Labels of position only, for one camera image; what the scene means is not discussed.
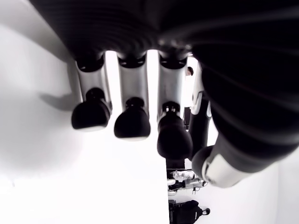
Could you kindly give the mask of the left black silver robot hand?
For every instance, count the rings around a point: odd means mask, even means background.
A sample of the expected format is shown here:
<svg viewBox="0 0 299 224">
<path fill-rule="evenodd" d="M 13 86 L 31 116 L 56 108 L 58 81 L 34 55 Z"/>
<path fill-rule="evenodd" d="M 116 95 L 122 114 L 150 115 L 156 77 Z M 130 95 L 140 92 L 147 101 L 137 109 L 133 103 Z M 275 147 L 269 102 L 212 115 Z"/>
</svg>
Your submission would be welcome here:
<svg viewBox="0 0 299 224">
<path fill-rule="evenodd" d="M 117 54 L 120 139 L 150 134 L 147 53 L 158 52 L 158 153 L 229 188 L 299 145 L 296 0 L 34 0 L 76 62 L 74 129 L 112 113 L 105 53 Z"/>
</svg>

